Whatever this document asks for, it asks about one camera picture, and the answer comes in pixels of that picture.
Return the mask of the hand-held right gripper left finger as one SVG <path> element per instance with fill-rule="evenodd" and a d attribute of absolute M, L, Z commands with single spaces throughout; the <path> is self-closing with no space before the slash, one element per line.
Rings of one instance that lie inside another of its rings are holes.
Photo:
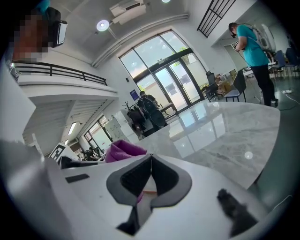
<path fill-rule="evenodd" d="M 151 240 L 148 220 L 137 233 L 119 230 L 132 220 L 132 206 L 118 203 L 106 182 L 115 171 L 138 164 L 144 155 L 123 161 L 61 170 L 47 158 L 45 167 L 52 195 L 45 235 L 50 240 Z"/>

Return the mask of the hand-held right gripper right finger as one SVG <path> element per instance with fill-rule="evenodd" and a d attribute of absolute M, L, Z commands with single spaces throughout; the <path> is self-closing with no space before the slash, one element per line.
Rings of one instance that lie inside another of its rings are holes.
<path fill-rule="evenodd" d="M 175 206 L 154 208 L 140 229 L 142 240 L 226 240 L 231 220 L 225 216 L 217 195 L 224 188 L 238 202 L 247 206 L 258 221 L 268 214 L 267 208 L 253 194 L 216 170 L 181 159 L 162 159 L 187 171 L 192 179 L 189 193 Z"/>

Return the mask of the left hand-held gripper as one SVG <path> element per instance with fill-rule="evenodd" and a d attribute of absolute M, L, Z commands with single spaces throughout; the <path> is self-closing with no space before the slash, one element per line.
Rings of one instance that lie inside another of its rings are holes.
<path fill-rule="evenodd" d="M 97 161 L 82 161 L 71 150 L 71 148 L 62 143 L 58 143 L 50 154 L 50 158 L 54 159 L 60 169 L 86 167 L 92 165 L 98 165 Z"/>

